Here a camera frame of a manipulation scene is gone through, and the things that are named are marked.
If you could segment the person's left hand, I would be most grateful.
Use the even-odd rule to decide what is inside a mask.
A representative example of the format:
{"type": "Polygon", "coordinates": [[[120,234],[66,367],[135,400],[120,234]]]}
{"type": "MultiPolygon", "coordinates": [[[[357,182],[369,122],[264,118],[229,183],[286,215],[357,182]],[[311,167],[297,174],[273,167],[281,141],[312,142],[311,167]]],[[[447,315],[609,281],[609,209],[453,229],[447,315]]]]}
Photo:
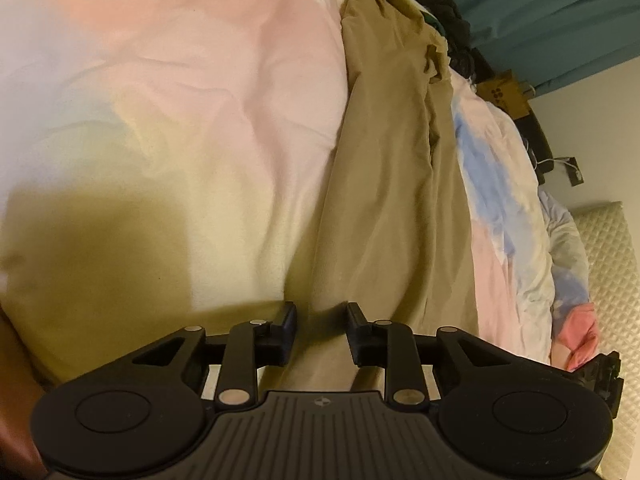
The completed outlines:
{"type": "Polygon", "coordinates": [[[48,474],[30,433],[32,410],[43,393],[20,338],[1,312],[1,463],[25,479],[48,474]]]}

